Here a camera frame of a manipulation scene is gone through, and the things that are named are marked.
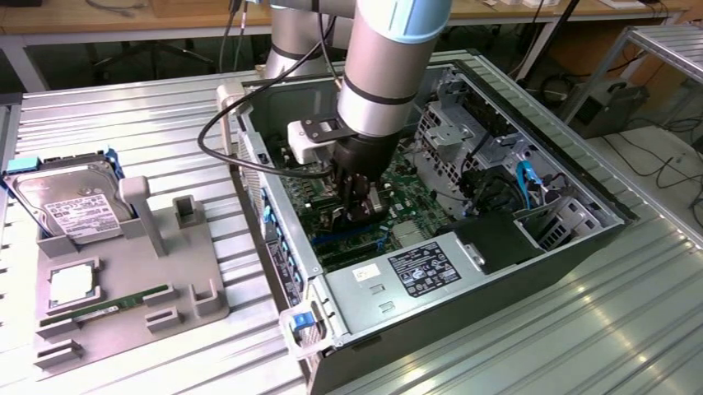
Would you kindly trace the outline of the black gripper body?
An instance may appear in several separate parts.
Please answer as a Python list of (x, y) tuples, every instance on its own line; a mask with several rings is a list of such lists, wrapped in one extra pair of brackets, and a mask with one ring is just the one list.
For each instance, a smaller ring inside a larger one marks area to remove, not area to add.
[(334, 145), (335, 178), (360, 174), (370, 181), (378, 181), (390, 166), (399, 141), (398, 133), (386, 137), (356, 134), (340, 138)]

